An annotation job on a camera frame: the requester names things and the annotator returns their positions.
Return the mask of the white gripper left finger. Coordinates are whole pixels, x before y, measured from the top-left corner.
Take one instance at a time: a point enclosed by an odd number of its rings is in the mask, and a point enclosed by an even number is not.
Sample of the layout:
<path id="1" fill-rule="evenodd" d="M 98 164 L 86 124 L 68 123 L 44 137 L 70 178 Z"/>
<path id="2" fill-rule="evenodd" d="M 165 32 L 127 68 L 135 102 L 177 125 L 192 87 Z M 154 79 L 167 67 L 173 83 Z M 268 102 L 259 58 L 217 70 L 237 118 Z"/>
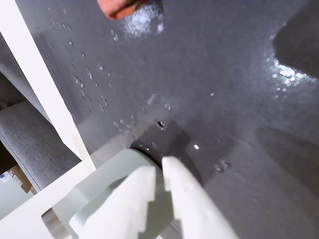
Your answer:
<path id="1" fill-rule="evenodd" d="M 86 221 L 85 239 L 136 239 L 146 230 L 149 202 L 155 200 L 156 168 L 132 172 Z"/>

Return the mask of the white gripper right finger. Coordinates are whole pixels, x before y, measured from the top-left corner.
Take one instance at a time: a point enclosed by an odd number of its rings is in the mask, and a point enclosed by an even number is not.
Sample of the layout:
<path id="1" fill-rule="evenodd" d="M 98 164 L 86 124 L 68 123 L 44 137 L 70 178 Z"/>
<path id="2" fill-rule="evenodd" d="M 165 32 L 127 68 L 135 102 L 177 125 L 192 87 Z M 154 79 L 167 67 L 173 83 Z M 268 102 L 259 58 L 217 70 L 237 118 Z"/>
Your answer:
<path id="1" fill-rule="evenodd" d="M 162 158 L 166 191 L 184 239 L 237 239 L 230 223 L 188 168 L 176 157 Z"/>

